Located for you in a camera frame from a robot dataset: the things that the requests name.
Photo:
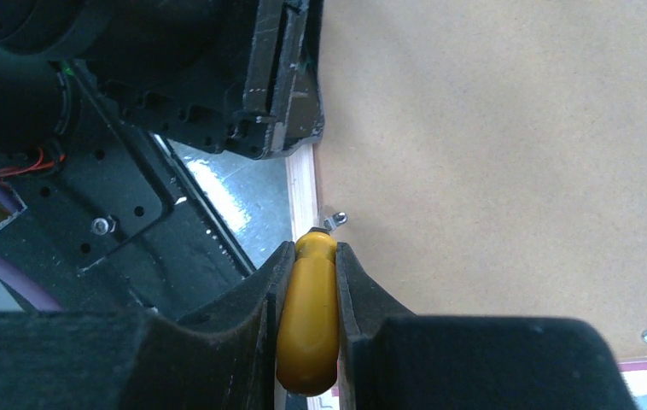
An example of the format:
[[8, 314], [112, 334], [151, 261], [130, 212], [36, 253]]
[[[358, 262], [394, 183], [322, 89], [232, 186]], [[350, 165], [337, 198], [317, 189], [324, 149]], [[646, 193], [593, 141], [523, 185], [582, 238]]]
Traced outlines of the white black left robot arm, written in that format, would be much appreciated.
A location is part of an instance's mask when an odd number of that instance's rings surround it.
[[78, 124], [74, 62], [122, 121], [262, 160], [321, 140], [320, 1], [0, 1], [0, 153]]

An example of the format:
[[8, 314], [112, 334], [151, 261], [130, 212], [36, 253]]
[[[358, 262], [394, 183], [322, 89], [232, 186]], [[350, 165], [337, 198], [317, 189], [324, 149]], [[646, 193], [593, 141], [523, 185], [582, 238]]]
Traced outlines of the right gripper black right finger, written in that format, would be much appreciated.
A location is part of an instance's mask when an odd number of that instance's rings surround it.
[[552, 317], [418, 315], [335, 254], [344, 409], [633, 409], [609, 345]]

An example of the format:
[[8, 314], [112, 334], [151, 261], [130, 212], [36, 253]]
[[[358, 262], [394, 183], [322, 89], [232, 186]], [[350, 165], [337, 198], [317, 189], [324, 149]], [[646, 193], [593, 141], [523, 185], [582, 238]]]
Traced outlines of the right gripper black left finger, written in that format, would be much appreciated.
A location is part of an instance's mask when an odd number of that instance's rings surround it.
[[294, 245], [178, 320], [0, 312], [0, 409], [283, 409], [276, 337]]

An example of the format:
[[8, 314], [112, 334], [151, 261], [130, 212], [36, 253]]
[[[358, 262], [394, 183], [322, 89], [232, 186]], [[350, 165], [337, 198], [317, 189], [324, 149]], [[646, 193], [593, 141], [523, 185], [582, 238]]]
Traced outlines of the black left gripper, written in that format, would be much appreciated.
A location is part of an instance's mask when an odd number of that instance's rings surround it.
[[85, 65], [133, 126], [209, 153], [319, 142], [320, 1], [123, 1]]

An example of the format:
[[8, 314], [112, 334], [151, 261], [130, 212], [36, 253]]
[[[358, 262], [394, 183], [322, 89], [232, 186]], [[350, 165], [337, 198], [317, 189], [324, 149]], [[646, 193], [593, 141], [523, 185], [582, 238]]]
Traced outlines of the pink wooden picture frame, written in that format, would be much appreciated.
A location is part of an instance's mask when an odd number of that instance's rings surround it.
[[318, 203], [379, 284], [647, 355], [647, 1], [328, 1], [318, 71]]

